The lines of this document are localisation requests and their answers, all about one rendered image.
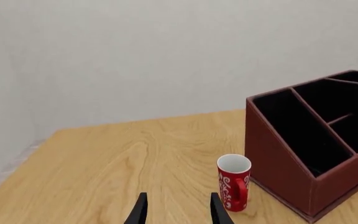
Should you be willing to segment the red mug with white swirls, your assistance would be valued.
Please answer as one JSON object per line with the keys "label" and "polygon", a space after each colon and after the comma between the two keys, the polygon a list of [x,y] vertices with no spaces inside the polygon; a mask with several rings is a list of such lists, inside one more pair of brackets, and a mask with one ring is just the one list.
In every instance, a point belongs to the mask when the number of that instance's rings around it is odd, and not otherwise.
{"label": "red mug with white swirls", "polygon": [[240,154],[225,154],[216,162],[220,198],[226,210],[241,212],[247,206],[251,161]]}

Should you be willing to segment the red-brown desk caddy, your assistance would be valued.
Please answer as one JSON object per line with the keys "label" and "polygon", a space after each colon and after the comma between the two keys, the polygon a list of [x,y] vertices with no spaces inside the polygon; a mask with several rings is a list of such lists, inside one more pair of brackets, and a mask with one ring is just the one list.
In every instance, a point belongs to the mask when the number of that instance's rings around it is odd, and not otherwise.
{"label": "red-brown desk caddy", "polygon": [[251,180],[314,223],[358,192],[358,70],[246,100]]}

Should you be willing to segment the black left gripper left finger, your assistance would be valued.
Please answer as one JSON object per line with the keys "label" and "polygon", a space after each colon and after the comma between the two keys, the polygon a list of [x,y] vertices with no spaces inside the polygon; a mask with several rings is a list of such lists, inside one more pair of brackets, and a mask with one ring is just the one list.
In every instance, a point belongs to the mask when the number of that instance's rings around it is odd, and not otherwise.
{"label": "black left gripper left finger", "polygon": [[145,224],[147,219],[147,193],[141,192],[124,224]]}

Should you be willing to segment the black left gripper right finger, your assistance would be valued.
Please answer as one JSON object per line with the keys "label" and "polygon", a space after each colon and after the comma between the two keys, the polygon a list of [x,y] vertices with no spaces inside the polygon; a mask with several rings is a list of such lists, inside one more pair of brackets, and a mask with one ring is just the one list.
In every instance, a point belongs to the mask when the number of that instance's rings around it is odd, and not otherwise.
{"label": "black left gripper right finger", "polygon": [[212,224],[234,224],[216,192],[211,193],[210,212]]}

